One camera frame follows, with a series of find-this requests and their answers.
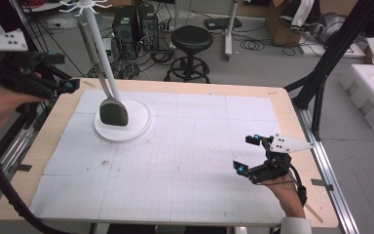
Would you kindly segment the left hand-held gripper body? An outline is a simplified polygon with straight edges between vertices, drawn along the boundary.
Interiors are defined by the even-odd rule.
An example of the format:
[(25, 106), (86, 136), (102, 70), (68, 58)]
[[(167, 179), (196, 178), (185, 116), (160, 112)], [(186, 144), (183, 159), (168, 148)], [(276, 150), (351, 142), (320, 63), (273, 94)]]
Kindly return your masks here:
[(45, 63), (45, 53), (28, 50), (23, 32), (17, 30), (0, 35), (0, 85), (17, 93), (51, 99), (61, 95), (61, 81), (54, 81), (38, 71)]

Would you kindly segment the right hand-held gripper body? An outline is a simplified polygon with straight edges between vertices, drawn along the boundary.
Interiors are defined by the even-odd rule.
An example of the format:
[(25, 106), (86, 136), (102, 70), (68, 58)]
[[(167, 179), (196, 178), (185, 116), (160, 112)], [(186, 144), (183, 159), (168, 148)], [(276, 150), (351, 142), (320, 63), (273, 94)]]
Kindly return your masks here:
[(311, 149), (313, 144), (280, 134), (269, 136), (267, 139), (267, 142), (260, 144), (265, 149), (267, 160), (262, 165), (250, 169), (255, 172), (255, 176), (249, 177), (249, 180), (257, 184), (285, 176), (289, 170), (292, 170), (296, 177), (296, 184), (301, 185), (301, 178), (297, 170), (291, 165), (290, 153)]

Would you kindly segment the white hook stand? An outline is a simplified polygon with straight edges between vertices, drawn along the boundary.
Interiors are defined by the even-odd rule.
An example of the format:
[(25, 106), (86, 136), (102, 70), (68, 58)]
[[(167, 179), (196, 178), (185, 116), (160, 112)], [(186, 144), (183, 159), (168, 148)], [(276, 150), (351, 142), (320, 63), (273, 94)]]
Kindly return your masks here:
[[(94, 7), (104, 9), (106, 9), (107, 7), (110, 8), (110, 5), (108, 5), (107, 7), (104, 6), (104, 3), (106, 1), (107, 0), (78, 0), (77, 3), (61, 2), (62, 5), (67, 7), (67, 10), (62, 10), (62, 12), (70, 13), (77, 10), (77, 18), (83, 14), (86, 14), (87, 19), (89, 19), (89, 14), (92, 14), (95, 19), (97, 11), (94, 9)], [(118, 127), (102, 124), (99, 118), (99, 108), (93, 120), (93, 125), (96, 132), (101, 137), (115, 142), (124, 142), (141, 136), (150, 127), (152, 121), (151, 111), (149, 107), (142, 101), (136, 99), (121, 99), (120, 97), (120, 102), (128, 111), (129, 122), (126, 126)]]

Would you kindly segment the round white table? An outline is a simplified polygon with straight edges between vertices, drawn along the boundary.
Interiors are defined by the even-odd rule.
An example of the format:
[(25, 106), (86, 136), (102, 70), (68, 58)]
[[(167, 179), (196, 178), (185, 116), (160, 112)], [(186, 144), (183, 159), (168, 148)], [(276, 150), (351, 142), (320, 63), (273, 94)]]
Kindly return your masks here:
[(65, 2), (65, 3), (74, 2), (74, 0), (33, 0), (33, 1), (34, 1), (34, 4), (32, 5), (30, 5), (29, 3), (25, 3), (24, 1), (21, 1), (20, 6), (25, 13), (29, 13), (29, 12), (38, 13), (38, 12), (49, 11), (49, 10), (62, 7), (61, 2)]

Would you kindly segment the person's white sleeve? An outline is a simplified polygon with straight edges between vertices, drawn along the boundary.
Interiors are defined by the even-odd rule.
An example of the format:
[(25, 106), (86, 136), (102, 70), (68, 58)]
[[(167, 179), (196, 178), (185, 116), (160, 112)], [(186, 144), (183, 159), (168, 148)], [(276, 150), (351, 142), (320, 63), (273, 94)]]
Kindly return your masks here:
[(280, 234), (312, 234), (312, 224), (306, 218), (284, 217), (281, 220)]

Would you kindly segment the white grid mat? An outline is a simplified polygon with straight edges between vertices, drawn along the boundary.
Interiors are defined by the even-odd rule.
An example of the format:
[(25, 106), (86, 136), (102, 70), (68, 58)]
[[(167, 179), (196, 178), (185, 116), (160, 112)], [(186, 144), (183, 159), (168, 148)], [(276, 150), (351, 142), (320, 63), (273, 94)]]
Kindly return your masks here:
[(82, 94), (43, 171), (30, 209), (45, 220), (276, 225), (283, 212), (264, 186), (233, 168), (265, 160), (245, 138), (280, 128), (266, 97), (124, 92), (152, 112), (141, 136), (113, 142), (94, 128), (101, 90)]

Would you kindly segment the black computer tower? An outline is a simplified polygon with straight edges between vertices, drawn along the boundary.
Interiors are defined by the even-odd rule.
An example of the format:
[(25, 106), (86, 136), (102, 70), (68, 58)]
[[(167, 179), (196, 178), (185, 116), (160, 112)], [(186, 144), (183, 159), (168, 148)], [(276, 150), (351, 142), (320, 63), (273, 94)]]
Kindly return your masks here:
[(159, 47), (158, 18), (154, 6), (141, 4), (138, 6), (138, 17), (141, 39), (146, 51), (156, 51)]
[(140, 39), (137, 9), (133, 5), (118, 7), (112, 29), (121, 52), (133, 54)]

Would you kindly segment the open cardboard box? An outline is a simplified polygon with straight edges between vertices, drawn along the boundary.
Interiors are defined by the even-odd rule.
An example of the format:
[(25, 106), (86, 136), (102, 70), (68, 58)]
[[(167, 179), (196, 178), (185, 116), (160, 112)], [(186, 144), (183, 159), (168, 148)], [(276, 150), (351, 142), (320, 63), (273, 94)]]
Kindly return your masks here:
[(265, 20), (269, 36), (273, 43), (278, 46), (296, 45), (299, 43), (303, 33), (295, 33), (284, 26), (279, 17), (291, 0), (272, 0)]

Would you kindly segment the black round stool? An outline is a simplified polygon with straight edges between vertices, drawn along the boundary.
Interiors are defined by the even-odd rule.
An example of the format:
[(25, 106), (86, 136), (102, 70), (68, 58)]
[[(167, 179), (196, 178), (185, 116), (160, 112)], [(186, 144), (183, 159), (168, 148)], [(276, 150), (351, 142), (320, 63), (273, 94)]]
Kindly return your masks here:
[(197, 58), (197, 54), (210, 48), (212, 35), (204, 28), (185, 25), (172, 32), (171, 42), (185, 57), (177, 58), (170, 64), (164, 80), (169, 82), (173, 74), (183, 82), (205, 79), (209, 84), (209, 67), (204, 60)]

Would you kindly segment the black flat device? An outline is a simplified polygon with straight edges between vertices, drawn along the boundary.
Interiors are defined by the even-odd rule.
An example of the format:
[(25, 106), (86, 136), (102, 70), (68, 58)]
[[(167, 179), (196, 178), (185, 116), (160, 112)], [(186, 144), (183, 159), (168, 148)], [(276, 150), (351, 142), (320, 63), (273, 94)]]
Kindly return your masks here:
[[(208, 30), (216, 29), (228, 29), (230, 19), (229, 18), (219, 18), (219, 19), (205, 19), (204, 24)], [(235, 18), (232, 28), (242, 27), (242, 22)]]

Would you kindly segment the white foam packing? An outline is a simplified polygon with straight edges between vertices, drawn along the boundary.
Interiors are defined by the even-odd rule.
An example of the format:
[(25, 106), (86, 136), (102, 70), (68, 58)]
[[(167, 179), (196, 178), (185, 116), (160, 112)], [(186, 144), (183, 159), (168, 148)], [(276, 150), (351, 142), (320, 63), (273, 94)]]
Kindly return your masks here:
[(339, 83), (374, 130), (374, 64), (353, 64)]

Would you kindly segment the striped cloth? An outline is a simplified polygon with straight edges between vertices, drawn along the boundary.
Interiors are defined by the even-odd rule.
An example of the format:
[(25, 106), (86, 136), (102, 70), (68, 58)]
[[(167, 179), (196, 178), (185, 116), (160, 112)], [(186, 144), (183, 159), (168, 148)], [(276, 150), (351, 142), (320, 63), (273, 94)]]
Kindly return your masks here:
[(320, 18), (319, 0), (291, 0), (282, 11), (279, 21), (291, 31), (308, 31)]

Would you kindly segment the grey rounded device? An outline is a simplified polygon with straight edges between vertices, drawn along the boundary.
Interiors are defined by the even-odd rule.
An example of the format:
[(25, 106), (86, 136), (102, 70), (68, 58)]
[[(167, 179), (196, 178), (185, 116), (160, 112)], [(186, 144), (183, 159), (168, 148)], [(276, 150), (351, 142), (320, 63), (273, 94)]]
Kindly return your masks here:
[(329, 39), (339, 31), (346, 18), (336, 13), (323, 14), (317, 23), (317, 39), (321, 44), (326, 44)]

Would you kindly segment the black metal frame stand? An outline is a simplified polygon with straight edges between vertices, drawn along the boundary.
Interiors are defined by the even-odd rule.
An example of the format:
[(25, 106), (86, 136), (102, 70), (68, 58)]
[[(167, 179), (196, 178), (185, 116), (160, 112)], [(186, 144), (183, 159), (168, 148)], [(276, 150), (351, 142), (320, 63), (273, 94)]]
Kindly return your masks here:
[(299, 94), (291, 99), (299, 109), (307, 110), (311, 100), (315, 100), (311, 132), (316, 140), (320, 140), (319, 127), (326, 80), (373, 16), (374, 0), (358, 0), (313, 71), (284, 87), (287, 92), (300, 88)]

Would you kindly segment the white rolling stand post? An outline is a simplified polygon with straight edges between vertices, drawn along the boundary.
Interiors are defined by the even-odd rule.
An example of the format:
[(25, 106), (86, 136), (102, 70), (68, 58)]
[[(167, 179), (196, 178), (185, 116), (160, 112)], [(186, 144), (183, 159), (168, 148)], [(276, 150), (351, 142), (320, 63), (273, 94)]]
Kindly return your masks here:
[(228, 27), (225, 33), (225, 44), (224, 44), (224, 58), (229, 61), (232, 54), (233, 54), (233, 46), (232, 46), (232, 31), (234, 27), (234, 21), (236, 17), (236, 12), (239, 6), (239, 0), (233, 0), (232, 7), (229, 15), (228, 20)]

